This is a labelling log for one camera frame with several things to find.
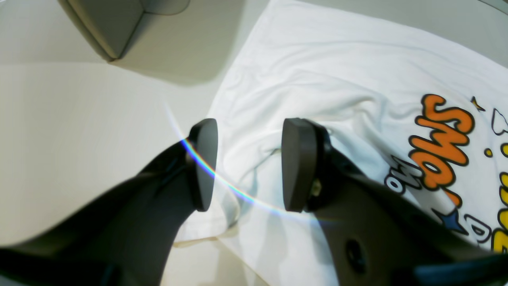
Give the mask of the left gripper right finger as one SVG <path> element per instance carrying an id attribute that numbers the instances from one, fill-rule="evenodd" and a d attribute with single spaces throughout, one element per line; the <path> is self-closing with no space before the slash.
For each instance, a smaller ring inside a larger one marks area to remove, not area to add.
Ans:
<path id="1" fill-rule="evenodd" d="M 336 150 L 325 127 L 285 119 L 283 201 L 314 214 L 341 286 L 505 286 L 507 255 L 473 246 L 456 211 L 439 222 Z"/>

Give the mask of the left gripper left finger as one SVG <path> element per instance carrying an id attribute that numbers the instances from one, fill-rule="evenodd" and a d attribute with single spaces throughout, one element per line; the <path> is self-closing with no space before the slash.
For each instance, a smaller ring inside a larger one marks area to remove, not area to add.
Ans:
<path id="1" fill-rule="evenodd" d="M 179 229 L 210 208 L 217 151 L 217 121 L 196 123 L 134 177 L 3 246 L 2 286 L 159 286 Z"/>

